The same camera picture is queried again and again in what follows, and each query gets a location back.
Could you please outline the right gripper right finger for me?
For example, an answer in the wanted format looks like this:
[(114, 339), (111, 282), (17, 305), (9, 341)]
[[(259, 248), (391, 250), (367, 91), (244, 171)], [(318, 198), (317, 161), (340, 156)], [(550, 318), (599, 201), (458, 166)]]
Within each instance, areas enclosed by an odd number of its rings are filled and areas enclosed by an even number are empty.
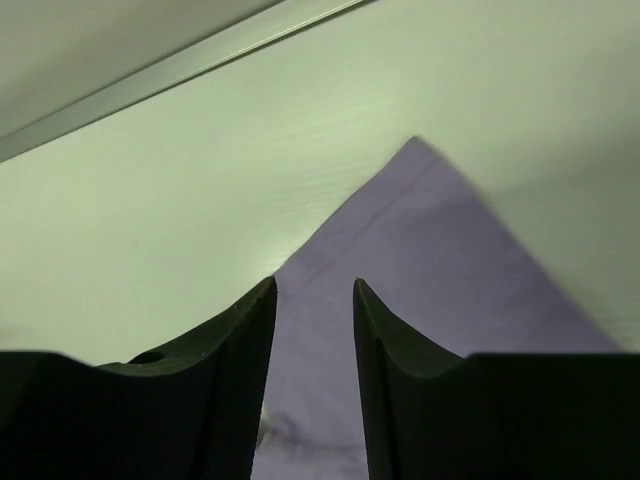
[(353, 327), (373, 479), (635, 479), (639, 358), (458, 356), (363, 280)]

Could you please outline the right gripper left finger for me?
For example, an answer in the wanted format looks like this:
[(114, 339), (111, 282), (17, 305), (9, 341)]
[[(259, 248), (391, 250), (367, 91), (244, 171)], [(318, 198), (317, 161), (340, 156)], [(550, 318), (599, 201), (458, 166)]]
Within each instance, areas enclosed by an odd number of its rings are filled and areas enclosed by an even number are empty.
[(5, 479), (247, 479), (275, 329), (266, 278), (126, 363), (1, 355)]

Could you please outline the purple t shirt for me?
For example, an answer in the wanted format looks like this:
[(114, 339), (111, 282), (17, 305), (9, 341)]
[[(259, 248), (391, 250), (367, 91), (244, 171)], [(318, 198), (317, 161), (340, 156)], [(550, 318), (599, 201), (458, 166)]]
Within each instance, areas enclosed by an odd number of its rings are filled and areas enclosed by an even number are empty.
[(459, 355), (616, 350), (465, 179), (416, 137), (275, 278), (270, 429), (256, 451), (256, 479), (367, 477), (352, 319), (357, 279)]

